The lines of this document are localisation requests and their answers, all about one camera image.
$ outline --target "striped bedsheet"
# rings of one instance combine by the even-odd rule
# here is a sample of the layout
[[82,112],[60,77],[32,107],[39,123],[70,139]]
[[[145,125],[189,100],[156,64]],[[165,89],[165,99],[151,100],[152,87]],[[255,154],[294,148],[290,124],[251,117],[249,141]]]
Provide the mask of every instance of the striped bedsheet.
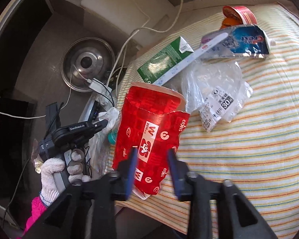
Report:
[[[276,46],[266,60],[241,59],[246,82],[254,90],[231,123],[203,131],[193,114],[180,138],[177,156],[206,179],[232,179],[266,219],[279,238],[292,238],[299,229],[299,19],[278,4],[254,6],[258,25]],[[118,108],[132,81],[141,81],[139,68],[176,37],[193,48],[223,20],[218,13],[169,36],[128,67]],[[112,167],[111,148],[108,169]],[[158,195],[141,200],[135,195],[121,205],[144,213],[180,231],[187,231],[189,203],[178,202],[169,175]],[[217,238],[215,205],[213,236]]]

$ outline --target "orange object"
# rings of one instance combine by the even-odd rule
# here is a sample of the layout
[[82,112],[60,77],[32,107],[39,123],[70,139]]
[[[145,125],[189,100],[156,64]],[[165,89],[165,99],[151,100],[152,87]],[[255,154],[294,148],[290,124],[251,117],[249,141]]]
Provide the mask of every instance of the orange object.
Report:
[[241,24],[257,24],[255,15],[245,6],[224,6],[222,13],[226,17],[221,28]]

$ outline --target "white power adapter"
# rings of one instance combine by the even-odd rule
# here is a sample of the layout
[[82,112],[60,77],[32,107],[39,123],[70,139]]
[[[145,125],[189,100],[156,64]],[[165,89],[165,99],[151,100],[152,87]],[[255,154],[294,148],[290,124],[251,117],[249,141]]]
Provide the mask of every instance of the white power adapter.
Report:
[[[100,93],[103,94],[104,96],[106,96],[107,98],[110,98],[110,94],[109,92],[112,91],[112,89],[108,86],[105,85],[105,87],[108,89],[108,91],[104,88],[104,86],[100,83],[100,81],[96,80],[95,78],[93,78],[91,80],[91,83],[89,85],[89,88],[92,91],[95,91],[96,93]],[[109,100],[107,98],[105,98],[102,95],[99,95],[96,100],[103,106],[107,105]]]

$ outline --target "gloved hand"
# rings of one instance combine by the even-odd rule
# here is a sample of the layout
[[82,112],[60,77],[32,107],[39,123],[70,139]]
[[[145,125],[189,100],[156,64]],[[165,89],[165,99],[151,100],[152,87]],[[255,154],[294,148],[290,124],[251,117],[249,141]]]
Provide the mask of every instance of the gloved hand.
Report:
[[[67,167],[70,174],[69,182],[72,183],[76,179],[83,182],[90,181],[90,177],[83,175],[83,160],[82,155],[77,151],[72,151],[71,161]],[[56,198],[60,195],[53,178],[53,173],[61,172],[65,168],[65,162],[59,158],[50,158],[46,160],[41,166],[41,183],[42,190],[40,192],[40,199],[45,206],[50,206]]]

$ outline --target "glove cuff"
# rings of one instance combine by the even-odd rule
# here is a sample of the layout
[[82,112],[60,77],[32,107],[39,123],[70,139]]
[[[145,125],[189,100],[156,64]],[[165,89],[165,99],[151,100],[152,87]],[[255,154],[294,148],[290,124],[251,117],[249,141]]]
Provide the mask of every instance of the glove cuff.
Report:
[[49,207],[55,200],[56,198],[59,196],[59,192],[58,191],[45,191],[45,190],[41,190],[40,191],[40,199],[43,203],[43,205],[45,205],[46,207]]

